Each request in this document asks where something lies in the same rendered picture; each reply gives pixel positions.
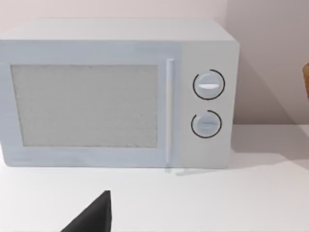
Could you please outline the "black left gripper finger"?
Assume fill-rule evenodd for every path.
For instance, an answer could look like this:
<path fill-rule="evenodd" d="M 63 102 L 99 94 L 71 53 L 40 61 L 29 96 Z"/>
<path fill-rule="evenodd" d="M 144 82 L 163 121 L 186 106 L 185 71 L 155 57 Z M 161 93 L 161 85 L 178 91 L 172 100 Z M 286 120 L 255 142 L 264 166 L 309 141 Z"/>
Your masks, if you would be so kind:
<path fill-rule="evenodd" d="M 60 232 L 111 232 L 111 191 L 106 190 Z"/>

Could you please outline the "pale microwave door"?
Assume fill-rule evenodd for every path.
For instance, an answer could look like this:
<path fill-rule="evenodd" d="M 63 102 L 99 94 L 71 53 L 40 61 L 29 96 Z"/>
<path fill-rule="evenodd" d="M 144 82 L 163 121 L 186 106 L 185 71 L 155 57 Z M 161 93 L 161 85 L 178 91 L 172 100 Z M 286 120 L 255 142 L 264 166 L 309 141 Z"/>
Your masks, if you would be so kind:
<path fill-rule="evenodd" d="M 174 59 L 174 134 L 178 43 L 0 40 L 5 164 L 166 168 L 168 58 Z"/>

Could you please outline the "small pale microwave knob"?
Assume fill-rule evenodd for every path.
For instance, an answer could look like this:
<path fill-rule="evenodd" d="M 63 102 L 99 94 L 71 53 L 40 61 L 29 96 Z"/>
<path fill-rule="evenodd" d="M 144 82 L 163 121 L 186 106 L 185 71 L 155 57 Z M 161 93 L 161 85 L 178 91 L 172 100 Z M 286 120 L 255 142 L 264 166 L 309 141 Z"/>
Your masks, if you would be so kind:
<path fill-rule="evenodd" d="M 197 116 L 194 120 L 194 129 L 200 136 L 212 136 L 218 131 L 219 122 L 217 116 Z"/>

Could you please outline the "large pale microwave knob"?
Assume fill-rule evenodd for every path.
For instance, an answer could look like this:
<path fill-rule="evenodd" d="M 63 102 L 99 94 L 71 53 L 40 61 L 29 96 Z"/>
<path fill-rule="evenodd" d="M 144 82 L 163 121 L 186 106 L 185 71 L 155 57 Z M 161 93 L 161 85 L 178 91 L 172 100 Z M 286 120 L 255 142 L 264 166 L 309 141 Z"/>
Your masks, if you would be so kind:
<path fill-rule="evenodd" d="M 195 81 L 196 92 L 203 98 L 214 98 L 220 93 L 221 87 L 221 77 L 212 72 L 199 75 Z"/>

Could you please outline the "pale microwave oven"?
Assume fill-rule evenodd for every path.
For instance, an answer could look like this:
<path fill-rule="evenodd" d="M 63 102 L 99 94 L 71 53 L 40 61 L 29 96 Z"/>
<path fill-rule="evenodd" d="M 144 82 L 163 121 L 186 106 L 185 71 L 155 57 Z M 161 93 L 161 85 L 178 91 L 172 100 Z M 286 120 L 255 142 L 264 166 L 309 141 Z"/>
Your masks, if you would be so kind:
<path fill-rule="evenodd" d="M 43 18 L 0 35 L 0 40 L 154 41 L 178 43 L 179 82 L 174 95 L 174 164 L 170 168 L 224 168 L 231 135 L 239 62 L 239 43 L 219 24 L 192 18 Z M 197 77 L 216 73 L 220 93 L 203 98 L 195 89 Z M 208 137 L 194 129 L 197 116 L 219 119 L 218 131 Z"/>

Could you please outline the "brown wooden object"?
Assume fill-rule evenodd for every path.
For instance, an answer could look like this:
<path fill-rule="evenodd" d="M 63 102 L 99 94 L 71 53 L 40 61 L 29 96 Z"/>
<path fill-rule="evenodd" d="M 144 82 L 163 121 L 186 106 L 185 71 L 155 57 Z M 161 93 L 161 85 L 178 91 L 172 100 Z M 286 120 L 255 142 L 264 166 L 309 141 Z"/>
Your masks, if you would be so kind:
<path fill-rule="evenodd" d="M 307 93 L 307 98 L 309 99 L 309 62 L 302 68 L 302 74 L 304 78 L 305 89 Z"/>

